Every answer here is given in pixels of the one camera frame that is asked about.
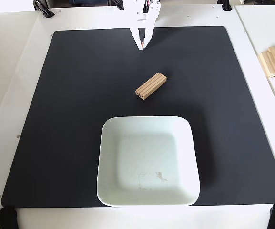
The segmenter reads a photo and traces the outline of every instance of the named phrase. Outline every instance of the black clamp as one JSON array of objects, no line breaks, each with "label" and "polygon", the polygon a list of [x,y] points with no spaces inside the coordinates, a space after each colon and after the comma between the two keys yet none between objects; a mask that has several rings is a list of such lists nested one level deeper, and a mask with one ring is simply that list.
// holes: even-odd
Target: black clamp
[{"label": "black clamp", "polygon": [[0,229],[19,229],[14,207],[3,207],[0,210]]},{"label": "black clamp", "polygon": [[123,10],[122,0],[108,0],[108,6],[117,6],[118,9]]},{"label": "black clamp", "polygon": [[218,0],[217,4],[223,4],[222,9],[224,11],[231,11],[232,10],[231,5],[229,4],[229,0]]},{"label": "black clamp", "polygon": [[51,18],[53,15],[55,15],[53,12],[49,11],[48,8],[46,8],[46,6],[44,6],[44,4],[39,0],[34,0],[33,6],[36,11],[40,10],[43,12],[45,18]]}]

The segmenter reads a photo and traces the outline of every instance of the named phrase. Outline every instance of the white table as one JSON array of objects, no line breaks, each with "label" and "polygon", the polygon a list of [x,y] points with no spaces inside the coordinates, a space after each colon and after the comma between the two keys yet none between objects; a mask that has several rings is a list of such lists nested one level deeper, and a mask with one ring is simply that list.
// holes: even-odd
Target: white table
[{"label": "white table", "polygon": [[[0,69],[6,72],[7,92],[0,99],[0,195],[18,144],[37,80],[57,30],[127,28],[115,7],[52,9],[47,19],[39,12],[0,14]],[[5,21],[17,22],[12,26]],[[157,27],[225,26],[275,156],[275,97],[236,10],[219,5],[168,5]],[[173,208],[19,209],[22,229],[32,228],[266,228],[272,205]]]}]

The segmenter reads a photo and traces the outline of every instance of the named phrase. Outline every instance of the white ceramic dish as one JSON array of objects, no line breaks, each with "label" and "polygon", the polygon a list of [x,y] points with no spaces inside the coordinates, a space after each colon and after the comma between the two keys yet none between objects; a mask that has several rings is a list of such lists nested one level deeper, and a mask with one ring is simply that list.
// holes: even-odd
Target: white ceramic dish
[{"label": "white ceramic dish", "polygon": [[108,206],[191,205],[200,181],[187,120],[117,117],[103,126],[97,196]]}]

